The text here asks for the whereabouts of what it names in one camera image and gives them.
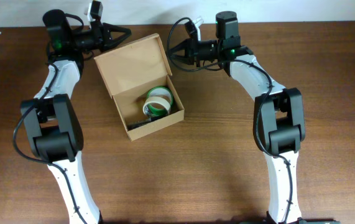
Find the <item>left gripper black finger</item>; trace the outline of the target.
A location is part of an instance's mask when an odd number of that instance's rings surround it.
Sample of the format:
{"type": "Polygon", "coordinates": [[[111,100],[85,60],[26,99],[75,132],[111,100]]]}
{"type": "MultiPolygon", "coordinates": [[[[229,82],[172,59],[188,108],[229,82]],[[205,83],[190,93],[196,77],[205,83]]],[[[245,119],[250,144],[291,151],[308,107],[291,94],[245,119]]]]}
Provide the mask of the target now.
{"type": "Polygon", "coordinates": [[[121,43],[123,43],[128,37],[131,36],[131,33],[124,33],[116,39],[113,39],[110,44],[110,49],[114,49],[118,47],[121,43]]]}
{"type": "Polygon", "coordinates": [[[107,24],[107,28],[108,31],[110,32],[120,32],[120,33],[124,33],[124,34],[130,34],[131,30],[125,27],[121,27],[121,26],[115,26],[112,24],[107,24]]]}

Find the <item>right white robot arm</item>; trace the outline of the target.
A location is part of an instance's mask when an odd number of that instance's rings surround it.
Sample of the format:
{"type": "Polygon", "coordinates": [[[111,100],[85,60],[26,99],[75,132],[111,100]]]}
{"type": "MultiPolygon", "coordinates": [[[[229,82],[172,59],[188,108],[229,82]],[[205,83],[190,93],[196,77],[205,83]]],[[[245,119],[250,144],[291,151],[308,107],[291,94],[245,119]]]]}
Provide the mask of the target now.
{"type": "Polygon", "coordinates": [[[263,153],[269,175],[270,202],[267,223],[303,223],[298,205],[296,169],[305,139],[302,94],[276,82],[258,63],[254,52],[242,45],[237,14],[216,15],[216,39],[202,40],[201,21],[189,17],[188,38],[167,47],[170,62],[186,72],[224,70],[254,101],[253,136],[263,153]]]}

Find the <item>green tape roll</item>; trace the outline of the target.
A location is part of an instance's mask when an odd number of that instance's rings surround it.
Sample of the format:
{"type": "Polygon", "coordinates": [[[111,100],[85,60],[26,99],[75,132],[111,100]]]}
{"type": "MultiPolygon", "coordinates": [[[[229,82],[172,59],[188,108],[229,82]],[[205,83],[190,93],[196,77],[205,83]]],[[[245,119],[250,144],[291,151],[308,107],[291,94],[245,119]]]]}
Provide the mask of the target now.
{"type": "Polygon", "coordinates": [[[165,116],[170,114],[173,105],[172,92],[164,87],[157,86],[149,90],[143,105],[143,113],[148,117],[165,116]]]}

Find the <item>black and white marker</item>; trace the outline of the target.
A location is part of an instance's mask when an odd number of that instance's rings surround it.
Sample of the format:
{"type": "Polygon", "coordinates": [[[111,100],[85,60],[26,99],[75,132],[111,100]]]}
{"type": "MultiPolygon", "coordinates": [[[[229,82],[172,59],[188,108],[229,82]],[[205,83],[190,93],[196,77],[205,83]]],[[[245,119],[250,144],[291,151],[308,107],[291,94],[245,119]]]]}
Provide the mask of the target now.
{"type": "Polygon", "coordinates": [[[153,116],[153,117],[147,118],[145,120],[136,121],[136,122],[128,124],[127,125],[127,129],[128,130],[136,129],[138,127],[144,126],[144,125],[146,125],[148,123],[151,123],[153,121],[157,121],[157,120],[162,119],[162,118],[164,118],[164,116],[153,116]]]}

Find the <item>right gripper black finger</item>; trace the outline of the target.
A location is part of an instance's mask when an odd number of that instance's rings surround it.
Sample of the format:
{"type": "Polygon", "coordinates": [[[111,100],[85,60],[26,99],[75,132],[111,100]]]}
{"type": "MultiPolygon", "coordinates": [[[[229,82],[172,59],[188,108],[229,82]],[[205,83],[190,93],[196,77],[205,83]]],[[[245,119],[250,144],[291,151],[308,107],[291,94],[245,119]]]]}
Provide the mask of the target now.
{"type": "Polygon", "coordinates": [[[190,57],[182,55],[171,55],[169,59],[173,64],[182,63],[185,65],[193,65],[193,60],[190,57]]]}
{"type": "Polygon", "coordinates": [[[168,49],[169,55],[175,55],[179,52],[183,52],[183,56],[190,56],[191,54],[190,42],[180,42],[179,44],[172,47],[171,49],[168,49]]]}

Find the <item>brown cardboard box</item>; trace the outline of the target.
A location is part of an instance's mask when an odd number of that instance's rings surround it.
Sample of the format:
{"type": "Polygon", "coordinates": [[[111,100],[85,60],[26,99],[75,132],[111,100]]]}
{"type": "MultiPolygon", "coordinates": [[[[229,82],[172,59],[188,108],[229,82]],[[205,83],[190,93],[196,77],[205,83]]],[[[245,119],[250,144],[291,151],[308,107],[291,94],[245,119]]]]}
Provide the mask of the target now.
{"type": "Polygon", "coordinates": [[[185,109],[171,81],[172,71],[158,34],[102,53],[95,62],[131,141],[184,120],[185,109]],[[148,118],[142,107],[149,90],[157,86],[164,86],[173,94],[170,114],[128,130],[128,124],[148,118]]]}

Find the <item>white masking tape roll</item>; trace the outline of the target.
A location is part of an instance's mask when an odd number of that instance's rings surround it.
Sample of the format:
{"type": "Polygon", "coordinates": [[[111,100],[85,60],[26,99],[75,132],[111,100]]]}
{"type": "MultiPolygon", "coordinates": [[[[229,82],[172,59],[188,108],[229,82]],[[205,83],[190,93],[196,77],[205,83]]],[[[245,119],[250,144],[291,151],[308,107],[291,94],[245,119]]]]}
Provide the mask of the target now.
{"type": "Polygon", "coordinates": [[[171,104],[165,98],[150,96],[146,99],[142,111],[148,117],[164,116],[170,113],[171,104]]]}

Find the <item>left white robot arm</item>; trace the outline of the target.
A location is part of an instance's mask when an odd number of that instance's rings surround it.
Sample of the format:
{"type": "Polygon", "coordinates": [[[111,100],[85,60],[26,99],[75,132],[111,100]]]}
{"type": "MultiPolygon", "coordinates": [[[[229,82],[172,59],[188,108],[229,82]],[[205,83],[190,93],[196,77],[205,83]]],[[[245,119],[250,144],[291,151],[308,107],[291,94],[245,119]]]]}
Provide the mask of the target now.
{"type": "Polygon", "coordinates": [[[84,62],[93,51],[116,48],[131,35],[128,28],[101,22],[102,3],[88,7],[88,29],[72,28],[80,17],[61,9],[47,11],[43,22],[50,40],[46,46],[48,75],[40,91],[21,103],[21,117],[13,132],[13,147],[23,158],[45,164],[55,177],[70,223],[102,223],[85,177],[83,131],[71,103],[84,62]]]}

